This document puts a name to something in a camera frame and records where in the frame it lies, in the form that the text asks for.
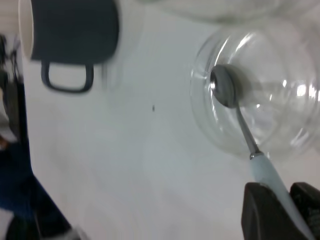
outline table surface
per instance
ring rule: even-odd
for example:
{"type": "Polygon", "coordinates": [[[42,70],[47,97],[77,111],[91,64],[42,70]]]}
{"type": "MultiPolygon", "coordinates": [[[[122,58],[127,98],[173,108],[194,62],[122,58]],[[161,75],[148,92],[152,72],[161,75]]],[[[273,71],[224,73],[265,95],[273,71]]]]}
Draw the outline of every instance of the table surface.
{"type": "MultiPolygon", "coordinates": [[[[88,94],[48,90],[40,64],[23,59],[36,177],[93,240],[243,239],[249,160],[213,146],[190,103],[192,64],[218,26],[120,4],[118,52],[95,66],[88,94]]],[[[84,72],[56,65],[50,75],[73,85],[84,72]]],[[[275,162],[288,188],[299,181],[320,188],[318,152],[275,162]]]]}

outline light blue handle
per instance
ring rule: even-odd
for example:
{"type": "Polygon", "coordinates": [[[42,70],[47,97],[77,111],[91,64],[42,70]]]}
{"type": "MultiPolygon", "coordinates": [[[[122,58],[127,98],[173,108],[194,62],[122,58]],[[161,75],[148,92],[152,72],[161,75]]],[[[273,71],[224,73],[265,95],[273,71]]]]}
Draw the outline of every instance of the light blue handle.
{"type": "Polygon", "coordinates": [[[314,240],[315,237],[298,211],[285,184],[281,180],[270,160],[265,155],[258,155],[250,160],[250,165],[254,180],[257,183],[268,186],[274,192],[277,199],[300,232],[302,232],[309,240],[314,240]]]}

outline metal spoon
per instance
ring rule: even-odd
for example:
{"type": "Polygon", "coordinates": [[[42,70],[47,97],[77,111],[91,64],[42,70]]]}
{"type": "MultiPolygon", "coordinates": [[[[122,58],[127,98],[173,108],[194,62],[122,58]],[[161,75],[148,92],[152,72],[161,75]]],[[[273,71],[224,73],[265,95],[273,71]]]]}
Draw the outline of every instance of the metal spoon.
{"type": "Polygon", "coordinates": [[[310,240],[314,236],[290,197],[287,188],[271,161],[261,152],[252,136],[239,107],[239,82],[228,72],[225,65],[213,67],[210,76],[210,89],[223,106],[235,109],[246,144],[250,150],[250,166],[256,182],[267,185],[276,195],[296,227],[310,240]]]}

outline dark gray mug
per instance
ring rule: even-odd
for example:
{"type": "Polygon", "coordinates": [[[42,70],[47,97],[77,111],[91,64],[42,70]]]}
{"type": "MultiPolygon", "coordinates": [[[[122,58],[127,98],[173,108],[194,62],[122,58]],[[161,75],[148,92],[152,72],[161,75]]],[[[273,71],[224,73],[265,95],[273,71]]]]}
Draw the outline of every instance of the dark gray mug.
{"type": "Polygon", "coordinates": [[[19,0],[19,27],[25,56],[41,61],[41,78],[48,88],[84,93],[94,81],[94,64],[112,57],[119,38],[114,0],[19,0]],[[50,63],[84,65],[82,88],[52,84],[50,63]]]}

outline glass bowl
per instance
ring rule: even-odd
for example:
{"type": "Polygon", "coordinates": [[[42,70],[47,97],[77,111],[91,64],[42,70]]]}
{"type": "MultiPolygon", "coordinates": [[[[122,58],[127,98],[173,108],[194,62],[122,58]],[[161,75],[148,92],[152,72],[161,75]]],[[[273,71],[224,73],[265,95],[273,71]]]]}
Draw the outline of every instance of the glass bowl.
{"type": "Polygon", "coordinates": [[[219,23],[243,22],[266,15],[296,17],[318,0],[139,0],[188,18],[219,23]]]}
{"type": "Polygon", "coordinates": [[[241,112],[260,149],[272,159],[305,150],[320,123],[319,43],[313,25],[282,18],[216,32],[191,73],[191,105],[200,129],[223,151],[249,157],[235,110],[210,91],[211,69],[225,64],[241,83],[241,112]]]}

